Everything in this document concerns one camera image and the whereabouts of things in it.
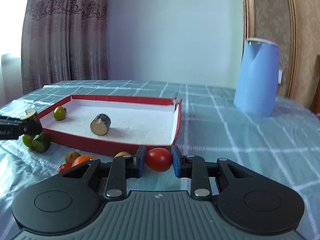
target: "blue checkered tablecloth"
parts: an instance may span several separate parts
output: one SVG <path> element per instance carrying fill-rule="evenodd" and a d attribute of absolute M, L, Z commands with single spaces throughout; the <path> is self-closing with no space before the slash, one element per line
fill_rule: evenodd
<path fill-rule="evenodd" d="M 319 240 L 320 121 L 284 98 L 277 98 L 271 117 L 243 113 L 233 106 L 234 92 L 153 81 L 65 81 L 12 101 L 0 114 L 18 117 L 30 107 L 41 111 L 69 94 L 181 98 L 183 119 L 177 145 L 183 154 L 211 162 L 225 157 L 293 188 L 305 202 L 298 231 L 308 240 Z M 27 149 L 21 139 L 0 142 L 0 240 L 12 239 L 19 231 L 10 208 L 14 196 L 56 174 L 68 151 L 68 147 L 52 144 L 46 153 L 39 154 Z M 211 183 L 217 194 L 214 179 Z M 185 190 L 190 180 L 176 178 L 173 168 L 163 173 L 146 168 L 141 179 L 128 179 L 127 186 L 129 190 Z"/>

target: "kettle spout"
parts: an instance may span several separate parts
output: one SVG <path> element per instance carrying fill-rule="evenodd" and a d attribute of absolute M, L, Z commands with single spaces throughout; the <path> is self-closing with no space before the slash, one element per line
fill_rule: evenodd
<path fill-rule="evenodd" d="M 250 60 L 253 61 L 258 54 L 262 43 L 256 42 L 256 41 L 248 41 L 248 47 L 249 47 L 249 54 L 250 54 Z"/>

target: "wallpaper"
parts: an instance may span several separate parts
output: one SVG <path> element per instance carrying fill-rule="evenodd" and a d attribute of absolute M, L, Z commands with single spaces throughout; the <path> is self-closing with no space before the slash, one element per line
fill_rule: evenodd
<path fill-rule="evenodd" d="M 295 0 L 297 14 L 297 66 L 291 98 L 309 108 L 319 80 L 320 0 Z"/>
<path fill-rule="evenodd" d="M 280 66 L 283 70 L 278 95 L 284 96 L 287 88 L 290 54 L 291 23 L 288 0 L 254 0 L 255 36 L 273 41 L 280 48 Z"/>

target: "curtain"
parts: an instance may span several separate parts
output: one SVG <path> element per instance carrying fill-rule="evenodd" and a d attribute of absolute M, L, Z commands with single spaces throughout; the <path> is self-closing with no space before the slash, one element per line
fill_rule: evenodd
<path fill-rule="evenodd" d="M 107 0 L 28 0 L 23 93 L 63 80 L 108 79 Z"/>

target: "blue gripper pad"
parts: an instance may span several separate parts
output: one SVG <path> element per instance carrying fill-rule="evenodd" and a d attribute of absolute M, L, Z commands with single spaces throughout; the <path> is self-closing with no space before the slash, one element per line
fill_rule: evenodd
<path fill-rule="evenodd" d="M 179 156 L 182 157 L 180 150 L 176 150 L 175 147 L 171 147 L 171 154 L 172 154 L 172 165 L 174 169 L 174 174 L 177 178 L 180 177 L 180 166 L 179 166 Z"/>
<path fill-rule="evenodd" d="M 144 158 L 146 156 L 146 148 L 139 147 L 136 155 L 140 155 L 139 162 L 138 162 L 138 178 L 141 178 L 142 174 L 143 174 L 143 170 L 144 170 Z M 137 159 L 135 157 L 133 157 L 133 164 L 135 164 L 136 161 L 137 161 Z"/>

